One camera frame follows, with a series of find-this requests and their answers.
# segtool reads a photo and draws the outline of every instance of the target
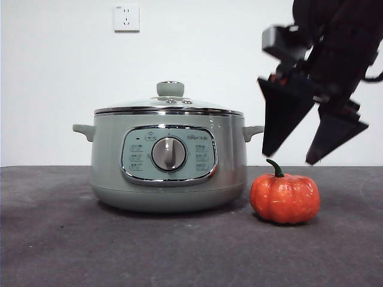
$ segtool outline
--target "control panel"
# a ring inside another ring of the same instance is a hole
[[[213,135],[203,127],[141,126],[127,132],[121,153],[126,178],[143,185],[191,185],[217,167]]]

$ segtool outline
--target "rotary knob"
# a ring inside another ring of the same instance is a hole
[[[186,149],[178,139],[163,138],[154,144],[151,157],[159,169],[176,170],[184,163]]]

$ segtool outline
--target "robotic arm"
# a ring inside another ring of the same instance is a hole
[[[294,25],[262,34],[263,51],[281,60],[268,80],[258,78],[266,101],[262,153],[277,151],[317,102],[320,125],[306,156],[315,164],[368,128],[349,98],[361,80],[383,80],[383,73],[365,77],[383,39],[383,1],[294,0],[293,16]]]

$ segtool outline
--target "white wall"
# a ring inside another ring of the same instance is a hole
[[[186,96],[245,113],[263,124],[256,84],[278,62],[261,52],[262,30],[289,24],[292,0],[142,0],[140,33],[114,33],[114,0],[2,0],[1,166],[90,164],[91,143],[72,132],[93,110],[155,96],[156,82],[178,80]],[[383,67],[379,56],[372,69]],[[360,84],[368,130],[321,165],[382,165],[382,85]],[[303,165],[318,125],[314,108],[275,154]],[[248,163],[265,164],[262,136]]]

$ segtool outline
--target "glass lid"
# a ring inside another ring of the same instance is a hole
[[[184,97],[184,84],[176,81],[165,81],[157,84],[157,97],[147,100],[135,100],[120,103],[108,108],[95,110],[95,114],[174,111],[174,112],[212,112],[218,114],[243,115],[238,111],[226,109],[213,103]]]

